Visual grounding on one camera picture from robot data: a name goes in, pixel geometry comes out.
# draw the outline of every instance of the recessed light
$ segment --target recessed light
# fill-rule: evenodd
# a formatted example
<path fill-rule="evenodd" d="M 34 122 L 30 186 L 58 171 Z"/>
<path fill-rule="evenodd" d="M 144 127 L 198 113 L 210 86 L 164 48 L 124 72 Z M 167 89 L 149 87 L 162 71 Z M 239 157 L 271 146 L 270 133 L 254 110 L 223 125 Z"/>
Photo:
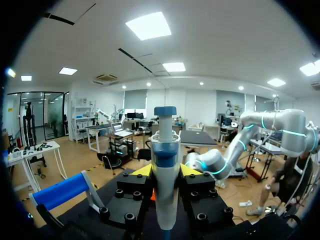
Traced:
<path fill-rule="evenodd" d="M 16 77 L 16 73 L 15 71 L 13 71 L 11 68 L 7 68 L 6 69 L 6 74 L 8 74 L 9 76 L 15 78 Z"/>
<path fill-rule="evenodd" d="M 184 72 L 186 71 L 185 65 L 183 62 L 172 62 L 164 63 L 162 66 L 167 72 Z"/>
<path fill-rule="evenodd" d="M 309 77 L 309 76 L 318 74 L 319 68 L 316 66 L 316 63 L 310 62 L 310 63 L 300 67 L 300 71 Z"/>
<path fill-rule="evenodd" d="M 125 24 L 142 41 L 171 35 L 166 18 L 161 11 L 135 18 Z"/>
<path fill-rule="evenodd" d="M 67 67 L 63 67 L 59 74 L 65 74 L 65 75 L 73 75 L 76 71 L 78 71 L 77 69 L 73 69 L 73 68 L 67 68 Z"/>
<path fill-rule="evenodd" d="M 21 81 L 31 81 L 32 80 L 32 76 L 21 76 Z"/>
<path fill-rule="evenodd" d="M 282 81 L 281 79 L 279 78 L 274 78 L 274 79 L 271 79 L 270 81 L 268 81 L 268 84 L 272 85 L 272 86 L 275 86 L 275 87 L 280 87 L 282 85 L 285 85 L 286 82 L 285 81 Z"/>

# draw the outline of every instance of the blue cap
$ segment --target blue cap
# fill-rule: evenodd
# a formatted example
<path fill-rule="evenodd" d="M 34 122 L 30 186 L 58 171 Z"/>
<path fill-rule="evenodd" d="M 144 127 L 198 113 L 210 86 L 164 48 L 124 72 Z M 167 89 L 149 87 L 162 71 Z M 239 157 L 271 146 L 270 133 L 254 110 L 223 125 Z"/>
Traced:
<path fill-rule="evenodd" d="M 158 115 L 158 116 L 177 115 L 177 109 L 175 106 L 156 106 L 154 108 L 154 115 Z"/>

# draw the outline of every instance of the shirt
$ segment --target shirt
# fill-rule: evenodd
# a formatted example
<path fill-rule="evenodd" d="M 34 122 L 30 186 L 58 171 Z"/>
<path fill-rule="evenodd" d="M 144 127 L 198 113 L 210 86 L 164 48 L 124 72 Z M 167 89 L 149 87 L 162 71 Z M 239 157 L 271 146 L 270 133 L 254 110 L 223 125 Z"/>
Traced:
<path fill-rule="evenodd" d="M 281 181 L 281 184 L 284 185 L 285 188 L 287 188 L 288 190 L 292 190 L 292 192 L 296 189 L 300 178 L 301 178 L 301 174 L 298 173 L 295 170 L 295 164 L 296 164 L 296 158 L 294 157 L 288 157 L 287 160 L 285 161 L 285 164 L 282 165 L 276 172 L 275 175 L 273 176 L 275 178 L 275 182 L 279 182 L 280 178 L 282 176 L 283 180 Z M 305 168 L 307 162 L 307 158 L 303 159 L 300 158 L 298 159 L 297 162 L 297 166 L 303 170 Z M 308 162 L 308 166 L 306 167 L 303 179 L 301 181 L 301 184 L 299 186 L 299 188 L 297 189 L 297 191 L 294 194 L 294 197 L 299 196 L 300 198 L 302 197 L 302 195 L 304 194 L 306 187 L 308 185 L 308 182 L 310 180 L 311 174 L 312 174 L 312 159 L 309 159 Z"/>

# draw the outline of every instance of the white robotic arm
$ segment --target white robotic arm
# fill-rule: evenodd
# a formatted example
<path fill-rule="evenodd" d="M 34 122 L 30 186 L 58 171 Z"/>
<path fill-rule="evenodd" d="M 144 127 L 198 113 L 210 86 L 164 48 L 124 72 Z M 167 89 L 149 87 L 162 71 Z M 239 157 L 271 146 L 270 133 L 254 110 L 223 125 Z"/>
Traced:
<path fill-rule="evenodd" d="M 245 127 L 235 136 L 224 156 L 218 149 L 204 154 L 193 152 L 188 154 L 185 165 L 200 172 L 212 172 L 218 180 L 227 178 L 259 127 L 282 130 L 280 149 L 289 157 L 296 158 L 303 152 L 315 154 L 320 150 L 320 128 L 312 122 L 306 126 L 306 116 L 301 110 L 244 112 L 240 119 Z"/>

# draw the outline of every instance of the yellow triangle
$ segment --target yellow triangle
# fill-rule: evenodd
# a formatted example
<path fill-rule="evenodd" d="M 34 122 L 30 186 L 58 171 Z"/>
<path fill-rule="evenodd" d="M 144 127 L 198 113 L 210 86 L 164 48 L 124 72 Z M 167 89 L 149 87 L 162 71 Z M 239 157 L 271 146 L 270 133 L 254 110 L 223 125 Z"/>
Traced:
<path fill-rule="evenodd" d="M 144 167 L 138 169 L 137 171 L 134 171 L 133 173 L 130 173 L 130 175 L 138 175 L 138 174 L 141 174 L 141 175 L 143 175 L 143 176 L 149 177 L 150 172 L 151 172 L 151 163 L 148 164 L 147 166 L 144 166 Z"/>
<path fill-rule="evenodd" d="M 190 174 L 194 174 L 194 175 L 201 175 L 203 173 L 199 172 L 199 171 L 196 171 L 184 164 L 180 164 L 180 168 L 181 168 L 181 171 L 182 171 L 182 174 L 183 176 L 189 176 Z"/>

